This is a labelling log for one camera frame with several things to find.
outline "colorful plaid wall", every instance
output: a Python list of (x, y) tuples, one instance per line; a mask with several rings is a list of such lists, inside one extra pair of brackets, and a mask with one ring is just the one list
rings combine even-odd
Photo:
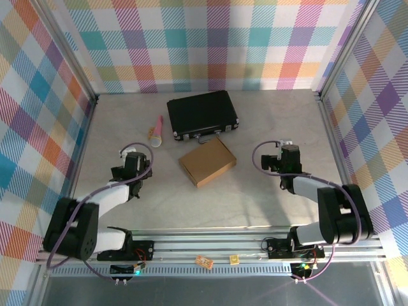
[(310, 88), (356, 1), (47, 2), (95, 91), (122, 93)]
[(29, 0), (0, 1), (0, 305), (20, 305), (91, 105)]
[(380, 2), (326, 104), (395, 281), (407, 289), (408, 1)]

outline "plaid wallpaper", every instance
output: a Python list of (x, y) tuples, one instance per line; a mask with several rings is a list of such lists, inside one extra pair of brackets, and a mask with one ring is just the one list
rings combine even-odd
[(47, 2), (95, 91), (122, 93), (310, 88), (357, 1)]
[(408, 289), (408, 1), (382, 0), (326, 103), (398, 286)]
[(20, 305), (91, 104), (29, 0), (0, 1), (0, 305)]
[(365, 4), (366, 0), (359, 0), (358, 4), (356, 5), (353, 14), (351, 15), (351, 18), (349, 19), (349, 22), (347, 23), (346, 29), (343, 32), (343, 35), (341, 37), (341, 39), (339, 40), (339, 42), (337, 43), (336, 49), (333, 52), (333, 54), (331, 55), (330, 61), (326, 67), (326, 69), (324, 70), (323, 73), (323, 77), (320, 79), (319, 81), (319, 85), (317, 86), (316, 91), (320, 92), (324, 82), (327, 80), (330, 71), (333, 68), (333, 65), (335, 64), (337, 57), (340, 55), (340, 51), (342, 50), (344, 44), (346, 43), (351, 30), (353, 29), (353, 25), (355, 24), (358, 15), (361, 13), (361, 9), (363, 8), (364, 4)]

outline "white tabletop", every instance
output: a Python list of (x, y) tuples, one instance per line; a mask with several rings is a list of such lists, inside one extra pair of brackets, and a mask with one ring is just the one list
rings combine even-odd
[[(178, 158), (199, 146), (173, 139), (166, 103), (192, 93), (102, 95), (96, 106), (75, 196), (104, 186), (110, 168), (120, 166), (119, 150), (131, 142), (148, 143), (149, 127), (163, 115), (163, 143), (154, 151), (153, 177), (140, 199), (115, 207), (100, 223), (129, 230), (227, 226), (289, 226), (318, 220), (317, 204), (279, 189), (279, 178), (258, 172), (253, 148), (265, 140), (291, 138), (299, 145), (303, 170), (339, 182), (339, 175), (311, 91), (231, 91), (240, 126), (221, 140), (237, 165), (197, 189)], [(146, 149), (137, 148), (148, 153)], [(259, 149), (276, 154), (273, 145)]]

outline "white table surface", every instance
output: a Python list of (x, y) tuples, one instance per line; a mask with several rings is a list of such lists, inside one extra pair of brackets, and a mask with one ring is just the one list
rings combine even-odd
[[(120, 166), (119, 150), (145, 142), (149, 127), (163, 115), (163, 143), (154, 150), (153, 177), (144, 182), (140, 199), (115, 207), (101, 225), (129, 230), (227, 226), (289, 226), (318, 220), (317, 204), (279, 189), (279, 178), (252, 165), (253, 148), (265, 140), (291, 138), (299, 145), (303, 170), (339, 182), (339, 175), (313, 93), (296, 91), (229, 92), (240, 119), (237, 130), (221, 140), (237, 165), (197, 189), (178, 158), (199, 146), (196, 140), (173, 139), (166, 103), (193, 93), (102, 95), (96, 106), (75, 196), (104, 186), (110, 168)], [(259, 149), (276, 154), (273, 145)]]

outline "cardboard box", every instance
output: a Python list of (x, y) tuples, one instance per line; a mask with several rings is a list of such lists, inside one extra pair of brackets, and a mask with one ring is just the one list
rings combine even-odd
[(200, 145), (179, 160), (196, 187), (201, 187), (237, 164), (235, 156), (218, 137)]

